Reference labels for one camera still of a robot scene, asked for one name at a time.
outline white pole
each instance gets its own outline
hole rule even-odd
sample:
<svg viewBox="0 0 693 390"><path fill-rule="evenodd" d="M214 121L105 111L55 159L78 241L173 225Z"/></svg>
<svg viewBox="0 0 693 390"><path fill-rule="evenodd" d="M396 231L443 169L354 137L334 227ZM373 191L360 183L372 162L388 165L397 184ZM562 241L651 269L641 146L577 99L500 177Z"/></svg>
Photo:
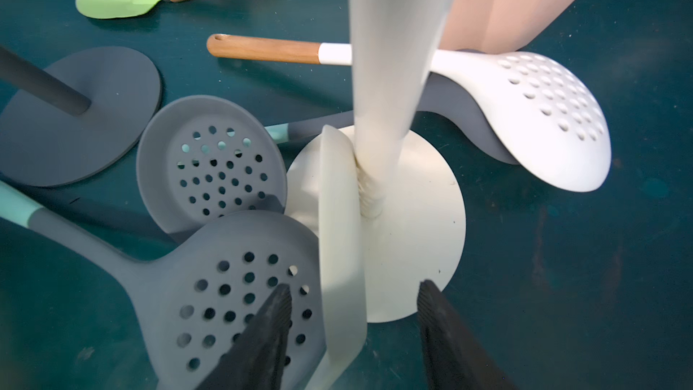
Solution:
<svg viewBox="0 0 693 390"><path fill-rule="evenodd" d="M349 0L355 151L365 217L382 211L452 1Z"/></svg>

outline dark gray pole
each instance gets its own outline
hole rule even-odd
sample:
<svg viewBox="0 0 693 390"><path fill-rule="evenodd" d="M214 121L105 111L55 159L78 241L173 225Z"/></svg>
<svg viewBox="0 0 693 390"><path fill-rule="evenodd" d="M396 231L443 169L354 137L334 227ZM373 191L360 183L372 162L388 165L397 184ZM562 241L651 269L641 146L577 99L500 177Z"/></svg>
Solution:
<svg viewBox="0 0 693 390"><path fill-rule="evenodd" d="M0 45L0 79L59 108L79 116L91 106L89 98Z"/></svg>

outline dark green table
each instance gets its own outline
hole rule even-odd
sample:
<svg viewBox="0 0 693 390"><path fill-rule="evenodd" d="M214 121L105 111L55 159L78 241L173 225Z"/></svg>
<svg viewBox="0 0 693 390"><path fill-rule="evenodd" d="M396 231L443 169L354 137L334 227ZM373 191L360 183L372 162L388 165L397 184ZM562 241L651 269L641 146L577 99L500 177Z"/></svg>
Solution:
<svg viewBox="0 0 693 390"><path fill-rule="evenodd" d="M121 21L89 20L74 0L3 0L0 43L39 66L131 47L159 68L163 103L217 95L271 125L350 109L349 69L219 60L208 35L346 42L347 20L347 0L193 0ZM417 115L413 130L450 164L468 216L444 292L522 389L693 389L693 0L576 0L527 49L600 100L611 173L592 193L558 190ZM0 107L13 92L0 82ZM287 165L305 144L282 145ZM134 161L133 150L86 181L22 190L151 259L175 245L144 209ZM153 389L121 287L64 247L4 221L0 232L0 388ZM423 387L413 316L370 325L335 385Z"/></svg>

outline gray round base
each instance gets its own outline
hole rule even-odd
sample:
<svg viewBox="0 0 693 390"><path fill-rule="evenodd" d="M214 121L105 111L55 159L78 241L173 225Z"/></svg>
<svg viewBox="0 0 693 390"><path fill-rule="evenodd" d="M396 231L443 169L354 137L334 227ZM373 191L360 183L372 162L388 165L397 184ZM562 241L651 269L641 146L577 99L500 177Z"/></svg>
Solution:
<svg viewBox="0 0 693 390"><path fill-rule="evenodd" d="M30 186L73 183L106 169L137 142L161 98L151 60L125 47L86 49L48 66L91 107L77 117L17 92L0 115L0 172Z"/></svg>

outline mint green handle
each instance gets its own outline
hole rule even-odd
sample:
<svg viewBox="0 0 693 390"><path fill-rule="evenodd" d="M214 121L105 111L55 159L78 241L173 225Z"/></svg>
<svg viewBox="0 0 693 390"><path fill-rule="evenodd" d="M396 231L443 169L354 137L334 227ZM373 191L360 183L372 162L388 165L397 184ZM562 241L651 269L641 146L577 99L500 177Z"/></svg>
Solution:
<svg viewBox="0 0 693 390"><path fill-rule="evenodd" d="M29 219L43 205L0 181L0 217L29 228Z"/></svg>

